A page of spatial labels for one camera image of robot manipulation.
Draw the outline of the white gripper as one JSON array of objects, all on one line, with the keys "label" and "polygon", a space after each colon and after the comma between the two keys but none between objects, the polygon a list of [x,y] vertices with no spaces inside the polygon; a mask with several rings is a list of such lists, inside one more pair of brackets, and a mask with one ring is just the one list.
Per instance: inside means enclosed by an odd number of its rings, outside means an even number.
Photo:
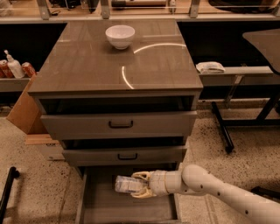
[{"label": "white gripper", "polygon": [[156,196],[168,195],[168,191],[165,186],[165,174],[166,171],[139,171],[134,172],[131,177],[135,179],[143,179],[149,181],[149,187],[144,187],[139,192],[133,192],[132,197],[137,199],[148,199]]}]

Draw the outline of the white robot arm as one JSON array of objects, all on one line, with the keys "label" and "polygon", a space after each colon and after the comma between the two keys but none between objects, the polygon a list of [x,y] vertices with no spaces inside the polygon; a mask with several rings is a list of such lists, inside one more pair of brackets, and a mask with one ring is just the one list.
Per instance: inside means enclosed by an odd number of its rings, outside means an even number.
[{"label": "white robot arm", "polygon": [[210,194],[255,224],[280,224],[279,203],[230,185],[196,164],[189,164],[181,171],[140,171],[131,177],[147,182],[140,193],[132,194],[135,198],[160,197],[173,193]]}]

